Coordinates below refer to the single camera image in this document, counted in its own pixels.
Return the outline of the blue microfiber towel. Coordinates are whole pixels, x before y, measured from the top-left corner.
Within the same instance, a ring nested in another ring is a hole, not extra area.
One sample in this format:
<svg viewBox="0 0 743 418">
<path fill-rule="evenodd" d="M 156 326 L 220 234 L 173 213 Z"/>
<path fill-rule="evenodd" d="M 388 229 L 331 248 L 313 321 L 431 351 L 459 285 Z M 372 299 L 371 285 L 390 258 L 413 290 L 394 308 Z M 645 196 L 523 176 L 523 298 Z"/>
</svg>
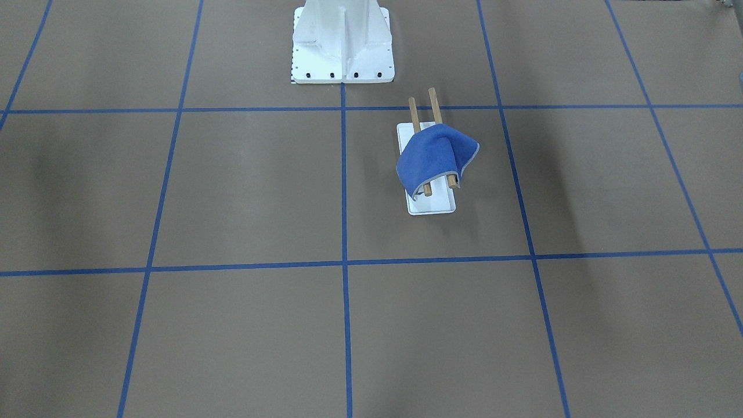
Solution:
<svg viewBox="0 0 743 418">
<path fill-rule="evenodd" d="M 412 135 L 397 163 L 398 178 L 406 194 L 417 200 L 426 183 L 454 175 L 461 187 L 464 170 L 475 158 L 480 143 L 446 124 L 434 124 Z"/>
</svg>

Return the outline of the white towel rack with wooden bars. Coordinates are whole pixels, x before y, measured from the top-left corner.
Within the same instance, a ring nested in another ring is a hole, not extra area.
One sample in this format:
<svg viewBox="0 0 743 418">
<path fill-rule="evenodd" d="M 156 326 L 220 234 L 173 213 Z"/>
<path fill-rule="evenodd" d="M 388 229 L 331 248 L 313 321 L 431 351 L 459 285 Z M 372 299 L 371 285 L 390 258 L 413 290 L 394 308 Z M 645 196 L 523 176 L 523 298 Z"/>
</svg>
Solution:
<svg viewBox="0 0 743 418">
<path fill-rule="evenodd" d="M 411 122 L 402 122 L 397 126 L 399 153 L 403 153 L 414 133 L 429 129 L 443 122 L 437 93 L 434 87 L 429 88 L 429 99 L 432 109 L 432 121 L 421 122 L 417 113 L 416 99 L 409 98 Z M 407 211 L 411 216 L 448 214 L 456 209 L 454 188 L 457 188 L 457 175 L 447 174 L 432 182 L 425 183 L 416 193 L 416 198 L 406 195 Z"/>
</svg>

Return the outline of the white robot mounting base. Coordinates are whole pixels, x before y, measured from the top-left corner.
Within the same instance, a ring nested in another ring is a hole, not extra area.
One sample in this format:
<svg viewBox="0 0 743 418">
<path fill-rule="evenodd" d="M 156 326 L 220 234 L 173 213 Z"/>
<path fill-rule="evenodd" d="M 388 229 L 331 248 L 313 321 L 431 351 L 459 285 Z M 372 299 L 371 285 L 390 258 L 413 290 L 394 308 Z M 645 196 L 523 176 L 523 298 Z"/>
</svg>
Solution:
<svg viewBox="0 0 743 418">
<path fill-rule="evenodd" d="M 306 1 L 294 10 L 290 80 L 297 84 L 395 79 L 390 13 L 377 1 Z"/>
</svg>

